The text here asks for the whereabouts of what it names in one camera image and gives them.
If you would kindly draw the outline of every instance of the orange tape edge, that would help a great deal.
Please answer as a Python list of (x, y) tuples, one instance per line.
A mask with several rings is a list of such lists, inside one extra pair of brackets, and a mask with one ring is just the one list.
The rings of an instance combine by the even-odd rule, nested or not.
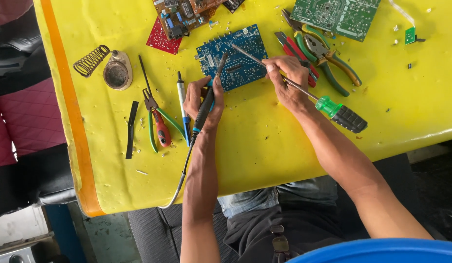
[(57, 68), (60, 74), (62, 93), (70, 119), (71, 132), (75, 142), (77, 161), (81, 177), (81, 189), (76, 191), (82, 211), (90, 217), (105, 215), (102, 211), (94, 184), (93, 166), (89, 155), (85, 127), (81, 119), (75, 87), (71, 79), (64, 44), (60, 38), (57, 21), (50, 0), (41, 0), (42, 12), (50, 34), (50, 42), (54, 49)]

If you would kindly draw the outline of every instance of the hand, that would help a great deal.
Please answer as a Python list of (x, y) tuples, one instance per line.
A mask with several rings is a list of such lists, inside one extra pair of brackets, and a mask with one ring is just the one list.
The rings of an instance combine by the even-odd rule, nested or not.
[[(187, 87), (187, 94), (185, 96), (184, 110), (194, 120), (198, 115), (198, 110), (202, 104), (201, 97), (206, 95), (206, 89), (204, 88), (211, 80), (211, 76), (203, 78), (199, 81), (191, 82)], [(215, 105), (213, 110), (208, 114), (205, 125), (201, 132), (208, 133), (211, 130), (215, 130), (218, 127), (219, 120), (223, 115), (224, 110), (224, 90), (219, 78), (215, 78), (213, 81), (213, 92), (215, 94)]]
[(314, 106), (306, 94), (291, 85), (287, 85), (280, 74), (281, 69), (290, 80), (308, 90), (309, 69), (301, 66), (296, 57), (278, 56), (264, 59), (262, 62), (267, 65), (267, 79), (270, 79), (275, 85), (276, 96), (288, 110), (296, 114), (309, 106)]

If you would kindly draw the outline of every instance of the green circuit board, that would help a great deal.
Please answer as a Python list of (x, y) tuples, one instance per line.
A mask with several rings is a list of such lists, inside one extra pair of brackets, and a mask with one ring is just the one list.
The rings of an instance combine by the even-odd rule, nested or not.
[(291, 19), (360, 42), (381, 0), (297, 0)]

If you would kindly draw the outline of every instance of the brown circuit board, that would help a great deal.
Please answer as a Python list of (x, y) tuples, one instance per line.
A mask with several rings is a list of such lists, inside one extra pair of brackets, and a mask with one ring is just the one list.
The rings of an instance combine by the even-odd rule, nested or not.
[(190, 4), (194, 8), (194, 13), (199, 14), (226, 1), (227, 0), (190, 0)]
[(169, 40), (188, 36), (195, 28), (208, 24), (218, 8), (194, 14), (189, 0), (153, 0), (153, 4)]

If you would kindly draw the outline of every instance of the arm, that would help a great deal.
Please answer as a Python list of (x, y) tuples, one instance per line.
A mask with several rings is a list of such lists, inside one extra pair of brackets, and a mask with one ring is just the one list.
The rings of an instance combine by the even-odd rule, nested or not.
[[(188, 85), (185, 111), (196, 118), (202, 88), (209, 77)], [(182, 206), (182, 263), (219, 263), (219, 248), (213, 231), (213, 210), (218, 196), (215, 161), (217, 125), (224, 109), (221, 81), (214, 85), (215, 106), (208, 115), (192, 150)]]
[(263, 62), (268, 65), (269, 78), (275, 85), (280, 102), (301, 124), (323, 169), (353, 200), (370, 236), (432, 239), (397, 200), (369, 158), (317, 111), (304, 93), (286, 86), (279, 75), (281, 69), (288, 78), (307, 87), (307, 68), (301, 67), (297, 59), (289, 56), (266, 59)]

